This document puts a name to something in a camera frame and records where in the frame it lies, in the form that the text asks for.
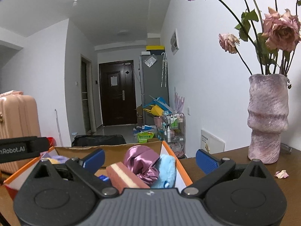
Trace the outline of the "light blue plush toy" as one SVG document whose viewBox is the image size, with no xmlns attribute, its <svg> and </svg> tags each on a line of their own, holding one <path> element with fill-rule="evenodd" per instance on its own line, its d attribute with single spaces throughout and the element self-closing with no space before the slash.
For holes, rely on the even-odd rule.
<svg viewBox="0 0 301 226">
<path fill-rule="evenodd" d="M 176 182 L 176 160 L 171 155 L 163 154 L 155 163 L 159 171 L 158 179 L 151 185 L 152 189 L 173 188 Z"/>
</svg>

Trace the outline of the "pink satin scrunchie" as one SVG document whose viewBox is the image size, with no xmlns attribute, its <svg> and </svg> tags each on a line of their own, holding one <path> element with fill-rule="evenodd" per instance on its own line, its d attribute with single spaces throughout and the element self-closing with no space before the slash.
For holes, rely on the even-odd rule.
<svg viewBox="0 0 301 226">
<path fill-rule="evenodd" d="M 129 148 L 123 158 L 123 164 L 140 178 L 146 185 L 151 186 L 159 178 L 159 171 L 155 167 L 160 156 L 145 145 Z"/>
</svg>

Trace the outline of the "purple knit cloth pouch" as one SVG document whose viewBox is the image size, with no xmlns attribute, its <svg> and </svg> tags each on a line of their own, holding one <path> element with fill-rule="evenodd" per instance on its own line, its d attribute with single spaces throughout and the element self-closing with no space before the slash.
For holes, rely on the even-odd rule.
<svg viewBox="0 0 301 226">
<path fill-rule="evenodd" d="M 47 159 L 47 158 L 54 158 L 54 159 L 58 159 L 58 160 L 64 160 L 65 163 L 69 160 L 68 157 L 64 157 L 64 156 L 60 156 L 60 155 L 50 155 L 49 153 L 45 153 L 41 159 Z"/>
</svg>

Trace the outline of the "yellow white plush toy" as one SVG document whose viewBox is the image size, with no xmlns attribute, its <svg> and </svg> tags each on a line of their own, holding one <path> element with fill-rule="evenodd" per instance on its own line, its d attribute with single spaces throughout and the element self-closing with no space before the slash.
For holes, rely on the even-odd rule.
<svg viewBox="0 0 301 226">
<path fill-rule="evenodd" d="M 47 158 L 50 162 L 51 162 L 51 164 L 64 164 L 65 163 L 65 161 L 63 160 L 58 160 L 58 159 L 54 159 L 54 158 Z"/>
</svg>

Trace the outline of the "blue small packet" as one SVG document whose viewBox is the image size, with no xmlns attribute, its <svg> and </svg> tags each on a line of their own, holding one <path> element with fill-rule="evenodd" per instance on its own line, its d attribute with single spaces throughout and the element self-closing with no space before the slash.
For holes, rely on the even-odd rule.
<svg viewBox="0 0 301 226">
<path fill-rule="evenodd" d="M 105 175 L 100 175 L 98 178 L 101 179 L 105 183 L 110 183 L 110 178 Z"/>
</svg>

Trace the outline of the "red cardboard box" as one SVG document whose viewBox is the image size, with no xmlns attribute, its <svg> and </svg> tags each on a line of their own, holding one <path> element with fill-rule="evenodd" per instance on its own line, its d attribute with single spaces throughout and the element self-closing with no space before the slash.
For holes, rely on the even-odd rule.
<svg viewBox="0 0 301 226">
<path fill-rule="evenodd" d="M 165 141 L 148 142 L 144 145 L 153 149 L 158 155 L 166 154 L 175 157 L 174 152 Z M 132 146 L 134 146 L 134 144 L 99 146 L 99 148 L 103 149 L 103 151 L 105 152 L 105 162 L 104 165 L 95 173 L 95 175 L 106 175 L 106 167 L 110 166 L 113 163 L 122 162 L 127 150 Z M 60 155 L 68 158 L 78 157 L 81 159 L 89 155 L 91 152 L 94 152 L 96 149 L 98 149 L 97 146 L 51 147 L 47 153 L 50 156 Z M 18 190 L 21 188 L 21 186 L 39 161 L 40 157 L 34 158 L 4 181 L 4 186 L 6 187 L 12 199 L 15 198 Z M 178 159 L 176 159 L 176 169 L 177 172 L 175 187 L 178 188 L 179 191 L 182 191 L 187 186 L 192 185 L 192 180 L 188 176 L 187 172 Z"/>
</svg>

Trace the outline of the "pink ribbed suitcase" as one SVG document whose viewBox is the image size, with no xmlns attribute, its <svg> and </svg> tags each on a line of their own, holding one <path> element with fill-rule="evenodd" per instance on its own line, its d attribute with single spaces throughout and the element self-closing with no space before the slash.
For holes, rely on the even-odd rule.
<svg viewBox="0 0 301 226">
<path fill-rule="evenodd" d="M 37 104 L 19 92 L 1 94 L 1 139 L 40 137 Z"/>
</svg>

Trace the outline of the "fallen pink petal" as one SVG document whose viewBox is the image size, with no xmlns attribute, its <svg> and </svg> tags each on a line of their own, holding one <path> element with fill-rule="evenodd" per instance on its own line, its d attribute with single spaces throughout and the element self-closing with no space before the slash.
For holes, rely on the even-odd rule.
<svg viewBox="0 0 301 226">
<path fill-rule="evenodd" d="M 281 170 L 281 171 L 277 171 L 274 176 L 277 177 L 278 179 L 285 179 L 288 178 L 289 174 L 287 173 L 286 170 Z"/>
</svg>

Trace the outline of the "yellow blue bags pile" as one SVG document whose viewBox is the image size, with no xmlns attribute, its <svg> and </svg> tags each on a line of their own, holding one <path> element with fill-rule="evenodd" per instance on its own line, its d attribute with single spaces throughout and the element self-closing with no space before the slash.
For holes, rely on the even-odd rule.
<svg viewBox="0 0 301 226">
<path fill-rule="evenodd" d="M 153 100 L 150 103 L 142 107 L 144 111 L 155 117 L 162 116 L 164 112 L 167 112 L 168 114 L 173 113 L 172 108 L 170 108 L 163 97 L 152 97 L 152 99 Z"/>
</svg>

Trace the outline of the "purple textured vase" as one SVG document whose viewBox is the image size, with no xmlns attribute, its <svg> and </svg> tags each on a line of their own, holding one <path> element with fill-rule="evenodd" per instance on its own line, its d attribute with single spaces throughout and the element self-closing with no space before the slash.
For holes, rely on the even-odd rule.
<svg viewBox="0 0 301 226">
<path fill-rule="evenodd" d="M 288 87 L 284 75 L 255 74 L 249 77 L 247 125 L 252 129 L 248 158 L 264 164 L 277 162 L 281 134 L 288 129 Z"/>
</svg>

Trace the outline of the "dark entrance door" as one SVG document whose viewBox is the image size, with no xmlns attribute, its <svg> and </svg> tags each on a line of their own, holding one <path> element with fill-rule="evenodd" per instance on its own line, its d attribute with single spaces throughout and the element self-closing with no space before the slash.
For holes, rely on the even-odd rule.
<svg viewBox="0 0 301 226">
<path fill-rule="evenodd" d="M 103 125 L 136 124 L 134 61 L 101 63 L 99 70 Z"/>
</svg>

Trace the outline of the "grey refrigerator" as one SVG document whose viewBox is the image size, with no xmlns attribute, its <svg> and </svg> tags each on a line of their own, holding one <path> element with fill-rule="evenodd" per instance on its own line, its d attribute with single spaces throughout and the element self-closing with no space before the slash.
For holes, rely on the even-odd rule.
<svg viewBox="0 0 301 226">
<path fill-rule="evenodd" d="M 169 104 L 168 83 L 163 83 L 161 87 L 161 76 L 163 66 L 164 50 L 150 50 L 150 55 L 140 55 L 140 84 L 141 84 L 141 99 L 142 108 L 148 108 L 147 104 L 151 104 L 153 98 L 162 97 L 167 104 Z M 157 61 L 148 67 L 145 63 L 150 56 L 155 56 Z"/>
</svg>

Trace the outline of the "yellow box on refrigerator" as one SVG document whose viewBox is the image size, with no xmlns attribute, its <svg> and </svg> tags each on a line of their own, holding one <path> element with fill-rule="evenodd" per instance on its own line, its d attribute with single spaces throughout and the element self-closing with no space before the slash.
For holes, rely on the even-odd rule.
<svg viewBox="0 0 301 226">
<path fill-rule="evenodd" d="M 152 51 L 152 50 L 165 50 L 165 47 L 162 45 L 147 45 L 146 46 L 147 51 Z"/>
</svg>

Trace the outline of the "dried pink roses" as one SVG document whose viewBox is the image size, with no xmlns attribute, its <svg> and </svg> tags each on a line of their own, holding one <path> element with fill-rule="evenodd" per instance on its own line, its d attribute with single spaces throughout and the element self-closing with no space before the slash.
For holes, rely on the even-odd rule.
<svg viewBox="0 0 301 226">
<path fill-rule="evenodd" d="M 218 1 L 238 23 L 235 26 L 238 36 L 231 33 L 219 34 L 218 40 L 221 48 L 230 54 L 239 55 L 240 42 L 251 42 L 256 51 L 261 74 L 278 73 L 287 76 L 296 48 L 300 45 L 298 14 L 292 14 L 289 9 L 280 13 L 278 7 L 268 8 L 268 12 L 262 14 L 259 6 L 251 9 L 247 0 L 243 0 L 245 10 L 237 16 L 223 0 Z"/>
</svg>

